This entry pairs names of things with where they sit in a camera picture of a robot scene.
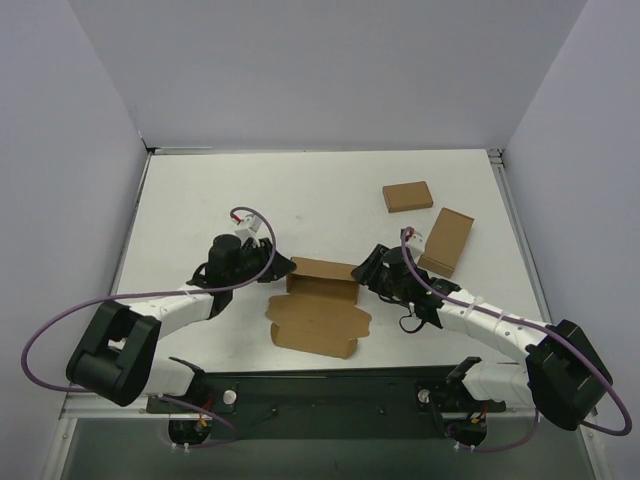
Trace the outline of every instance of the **small cardboard box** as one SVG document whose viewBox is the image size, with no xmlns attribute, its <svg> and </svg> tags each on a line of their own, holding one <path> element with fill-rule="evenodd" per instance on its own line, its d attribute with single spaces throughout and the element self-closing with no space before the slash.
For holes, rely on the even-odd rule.
<svg viewBox="0 0 640 480">
<path fill-rule="evenodd" d="M 384 195 L 389 213 L 407 212 L 433 206 L 433 198 L 431 198 L 427 182 L 387 185 L 382 187 L 382 195 Z"/>
<path fill-rule="evenodd" d="M 358 338 L 369 335 L 371 315 L 356 308 L 359 285 L 353 265 L 294 257 L 288 295 L 269 299 L 274 345 L 329 357 L 349 358 Z"/>
<path fill-rule="evenodd" d="M 440 210 L 427 238 L 418 266 L 446 278 L 451 278 L 467 243 L 473 218 L 448 208 Z"/>
</svg>

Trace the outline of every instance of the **wire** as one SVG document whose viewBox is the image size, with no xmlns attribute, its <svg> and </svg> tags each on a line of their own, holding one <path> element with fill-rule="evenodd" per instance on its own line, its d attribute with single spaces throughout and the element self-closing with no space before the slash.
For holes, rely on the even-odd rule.
<svg viewBox="0 0 640 480">
<path fill-rule="evenodd" d="M 204 408 L 206 411 L 209 411 L 209 410 L 211 410 L 212 406 L 213 406 L 213 396 L 209 395 L 209 398 L 207 399 L 207 402 L 202 406 L 202 408 Z M 204 419 L 202 414 L 200 414 L 199 419 L 200 419 L 200 423 L 202 424 L 203 427 L 208 427 L 209 426 L 209 424 L 206 422 L 206 420 Z"/>
<path fill-rule="evenodd" d="M 235 215 L 235 213 L 238 212 L 238 211 L 245 211 L 245 212 L 252 213 L 256 217 L 258 217 L 260 220 L 262 220 L 262 223 L 264 223 L 264 225 L 267 227 L 267 230 L 269 230 L 269 235 L 271 236 L 271 243 L 272 243 L 273 246 L 271 248 L 271 254 L 269 255 L 269 259 L 267 260 L 267 263 L 265 264 L 264 268 L 262 270 L 260 270 L 260 272 L 258 272 L 254 277 L 252 277 L 249 280 L 246 280 L 244 282 L 241 282 L 241 283 L 239 283 L 237 285 L 231 285 L 231 286 L 228 286 L 228 287 L 203 288 L 203 289 L 197 289 L 197 290 L 169 290 L 169 291 L 144 292 L 144 293 L 119 293 L 119 294 L 116 294 L 116 295 L 106 295 L 104 297 L 98 297 L 98 298 L 94 298 L 93 300 L 87 300 L 86 302 L 79 303 L 78 305 L 75 305 L 75 306 L 65 310 L 64 312 L 59 313 L 55 317 L 51 318 L 42 327 L 40 327 L 29 338 L 29 340 L 27 340 L 27 343 L 25 344 L 24 348 L 22 349 L 22 355 L 20 356 L 20 366 L 22 367 L 22 371 L 24 372 L 26 377 L 29 380 L 31 380 L 33 383 L 35 383 L 36 385 L 38 385 L 38 386 L 40 386 L 42 388 L 46 388 L 47 390 L 53 390 L 53 391 L 56 391 L 56 392 L 67 392 L 67 393 L 93 393 L 90 390 L 86 390 L 86 389 L 80 388 L 80 387 L 65 387 L 65 386 L 62 386 L 62 385 L 51 384 L 49 382 L 46 382 L 46 381 L 41 380 L 40 378 L 36 377 L 36 375 L 29 368 L 29 361 L 28 361 L 29 360 L 29 351 L 31 350 L 31 347 L 36 342 L 36 340 L 44 332 L 46 332 L 49 328 L 51 328 L 53 325 L 58 323 L 60 320 L 62 320 L 65 317 L 68 317 L 72 313 L 75 313 L 75 312 L 77 312 L 79 310 L 82 310 L 82 309 L 85 309 L 85 308 L 90 307 L 92 305 L 95 305 L 97 303 L 102 303 L 102 302 L 106 302 L 106 301 L 109 301 L 109 300 L 125 300 L 125 299 L 129 299 L 130 300 L 130 299 L 148 298 L 148 297 L 177 297 L 177 296 L 180 296 L 180 295 L 204 295 L 204 294 L 211 294 L 211 293 L 222 293 L 222 292 L 227 292 L 229 290 L 235 290 L 235 289 L 238 289 L 238 288 L 245 287 L 245 286 L 249 285 L 250 283 L 253 283 L 254 281 L 258 280 L 260 277 L 262 277 L 262 275 L 264 275 L 267 272 L 267 270 L 269 270 L 269 268 L 271 267 L 271 264 L 273 263 L 273 260 L 274 260 L 274 258 L 276 256 L 276 235 L 275 235 L 275 232 L 273 231 L 273 227 L 267 221 L 267 219 L 264 216 L 262 216 L 261 213 L 257 212 L 253 208 L 236 207 L 236 208 L 231 210 L 230 215 L 232 217 L 234 217 L 234 216 L 237 217 L 237 215 Z"/>
<path fill-rule="evenodd" d="M 433 288 L 431 285 L 429 285 L 427 282 L 425 282 L 422 278 L 420 278 L 420 275 L 416 270 L 416 266 L 413 263 L 413 259 L 409 255 L 409 252 L 407 249 L 406 235 L 408 232 L 413 232 L 413 228 L 407 227 L 404 230 L 402 230 L 402 233 L 400 234 L 400 243 L 401 243 L 402 257 L 404 258 L 404 263 L 407 265 L 407 268 L 411 272 L 411 275 L 413 275 L 413 278 L 415 278 L 420 285 L 422 285 L 424 288 L 426 288 L 429 292 L 431 292 L 431 294 L 435 295 L 436 297 L 463 308 L 470 307 L 471 305 L 468 304 L 467 302 L 463 302 L 462 300 L 456 300 L 454 298 L 450 298 L 446 295 L 443 295 L 442 293 L 438 292 L 435 288 Z M 613 389 L 613 386 L 609 383 L 609 381 L 605 378 L 605 376 L 602 375 L 602 373 L 600 373 L 600 370 L 598 370 L 598 368 L 593 363 L 591 363 L 591 361 L 587 357 L 585 357 L 580 350 L 578 350 L 576 347 L 571 345 L 569 341 L 567 341 L 564 337 L 557 334 L 553 330 L 542 327 L 536 323 L 528 322 L 527 320 L 524 320 L 524 319 L 518 319 L 518 318 L 509 317 L 509 316 L 501 317 L 499 313 L 496 313 L 492 310 L 489 310 L 488 308 L 484 308 L 477 305 L 474 306 L 473 308 L 478 312 L 482 312 L 486 315 L 489 315 L 497 319 L 502 319 L 507 323 L 512 323 L 514 325 L 520 325 L 523 327 L 532 328 L 534 330 L 542 332 L 545 335 L 548 335 L 549 337 L 553 338 L 556 342 L 560 343 L 560 345 L 562 345 L 564 348 L 569 350 L 569 352 L 571 352 L 586 367 L 586 369 L 589 370 L 589 373 L 591 373 L 594 377 L 598 379 L 598 381 L 602 384 L 602 386 L 605 388 L 607 393 L 611 396 L 611 399 L 614 401 L 614 403 L 620 410 L 622 417 L 624 418 L 624 427 L 622 427 L 622 429 L 620 430 L 613 430 L 611 428 L 601 427 L 600 425 L 595 425 L 593 423 L 585 422 L 585 421 L 582 422 L 582 425 L 588 428 L 592 428 L 593 430 L 597 430 L 599 432 L 605 433 L 607 435 L 612 435 L 615 437 L 624 437 L 625 435 L 629 435 L 629 433 L 633 428 L 633 420 L 631 419 L 631 414 L 629 413 L 629 410 L 625 406 L 624 402 L 622 401 L 620 396 L 616 393 L 616 391 Z"/>
<path fill-rule="evenodd" d="M 416 328 L 414 328 L 413 330 L 409 330 L 408 328 L 405 328 L 405 326 L 402 324 L 402 320 L 404 320 L 405 318 L 414 318 L 414 316 L 411 315 L 411 310 L 409 310 L 409 315 L 403 315 L 398 319 L 398 325 L 400 325 L 400 328 L 404 333 L 408 333 L 408 334 L 418 333 L 420 330 L 422 330 L 422 327 L 424 327 L 425 324 L 427 323 L 424 320 L 420 320 L 420 324 Z"/>
<path fill-rule="evenodd" d="M 202 407 L 198 407 L 196 405 L 191 405 L 190 403 L 187 402 L 183 402 L 182 400 L 178 400 L 177 398 L 168 396 L 168 395 L 158 395 L 156 397 L 153 398 L 157 398 L 160 401 L 163 402 L 167 402 L 167 403 L 172 403 L 173 405 L 176 405 L 178 407 L 182 407 L 182 408 L 186 408 L 189 410 L 192 410 L 196 413 L 199 413 L 200 415 L 207 415 L 208 417 L 213 418 L 216 422 L 224 425 L 225 427 L 227 427 L 231 432 L 233 432 L 233 438 L 229 438 L 226 440 L 213 440 L 211 442 L 206 442 L 206 443 L 201 443 L 200 445 L 189 445 L 189 450 L 193 450 L 193 449 L 201 449 L 201 448 L 209 448 L 209 447 L 217 447 L 219 445 L 226 445 L 227 443 L 232 443 L 235 442 L 237 440 L 236 436 L 238 434 L 238 431 L 236 430 L 236 427 L 233 426 L 233 424 L 227 420 L 225 420 L 224 418 L 222 418 L 220 415 L 216 415 L 213 412 L 210 412 L 208 410 L 205 410 Z M 184 449 L 183 445 L 178 445 L 175 444 L 173 442 L 168 443 L 168 441 L 164 438 L 164 436 L 161 436 L 160 439 L 168 444 L 168 445 L 175 445 L 177 448 L 182 448 Z"/>
<path fill-rule="evenodd" d="M 529 440 L 531 440 L 535 436 L 536 432 L 538 431 L 538 424 L 539 423 L 540 423 L 540 412 L 536 409 L 536 413 L 533 416 L 533 425 L 531 426 L 531 429 L 529 430 L 529 432 L 524 437 L 522 437 L 517 442 L 509 443 L 507 445 L 501 445 L 499 447 L 483 447 L 483 446 L 479 446 L 479 447 L 471 448 L 469 445 L 465 445 L 464 443 L 460 443 L 460 442 L 458 442 L 457 445 L 460 445 L 465 450 L 471 450 L 471 451 L 478 452 L 478 453 L 500 453 L 500 452 L 506 452 L 507 450 L 511 450 L 513 448 L 516 448 L 516 447 L 521 447 L 522 445 L 527 443 Z M 447 428 L 445 429 L 447 437 L 451 438 L 452 440 L 455 440 L 455 438 L 453 437 L 453 426 L 454 425 L 455 425 L 455 423 L 450 423 L 449 425 L 447 425 Z"/>
<path fill-rule="evenodd" d="M 487 418 L 487 412 L 489 411 L 489 403 L 484 404 L 484 409 L 482 412 L 478 414 L 478 416 L 471 420 L 471 423 L 478 423 L 481 420 L 485 420 Z"/>
</svg>

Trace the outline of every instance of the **white table surface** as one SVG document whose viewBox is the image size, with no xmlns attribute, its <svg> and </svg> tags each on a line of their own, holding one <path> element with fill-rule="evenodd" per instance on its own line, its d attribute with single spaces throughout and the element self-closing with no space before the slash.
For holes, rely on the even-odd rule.
<svg viewBox="0 0 640 480">
<path fill-rule="evenodd" d="M 387 213 L 382 186 L 426 180 L 431 209 Z M 276 230 L 278 250 L 360 264 L 377 243 L 398 244 L 402 227 L 425 236 L 440 208 L 475 218 L 452 280 L 501 308 L 540 320 L 532 287 L 484 150 L 159 155 L 150 160 L 118 292 L 167 290 L 206 260 L 213 238 L 230 231 L 229 210 L 247 205 Z M 474 355 L 507 360 L 455 332 L 432 326 L 403 333 L 402 307 L 361 288 L 370 335 L 348 360 L 274 346 L 264 316 L 284 281 L 234 293 L 218 317 L 162 339 L 158 354 L 207 371 L 453 365 Z"/>
</svg>

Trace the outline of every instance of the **white enclosure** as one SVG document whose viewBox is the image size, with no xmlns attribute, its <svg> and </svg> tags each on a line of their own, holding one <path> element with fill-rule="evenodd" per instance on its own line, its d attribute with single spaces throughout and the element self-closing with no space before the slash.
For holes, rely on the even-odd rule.
<svg viewBox="0 0 640 480">
<path fill-rule="evenodd" d="M 5 2 L 0 476 L 42 471 L 63 396 L 20 350 L 109 290 L 146 146 L 506 147 L 553 320 L 585 327 L 639 411 L 638 24 L 636 0 Z M 36 344 L 38 374 L 64 382 L 88 318 Z M 636 477 L 639 440 L 606 439 L 615 478 Z"/>
</svg>

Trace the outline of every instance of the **white backdrop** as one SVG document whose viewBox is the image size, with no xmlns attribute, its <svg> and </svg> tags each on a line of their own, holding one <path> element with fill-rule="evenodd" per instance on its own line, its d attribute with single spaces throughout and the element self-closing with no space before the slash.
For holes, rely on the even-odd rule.
<svg viewBox="0 0 640 480">
<path fill-rule="evenodd" d="M 503 147 L 585 0 L 70 0 L 154 147 Z"/>
<path fill-rule="evenodd" d="M 507 147 L 506 171 L 555 320 L 578 322 L 638 420 L 640 3 L 591 0 Z M 598 407 L 619 428 L 613 402 Z M 638 478 L 640 429 L 608 437 Z"/>
<path fill-rule="evenodd" d="M 64 396 L 22 375 L 20 351 L 47 318 L 108 291 L 144 161 L 67 2 L 3 2 L 0 478 L 40 478 Z M 64 382 L 87 318 L 70 318 L 35 345 L 41 377 Z"/>
</svg>

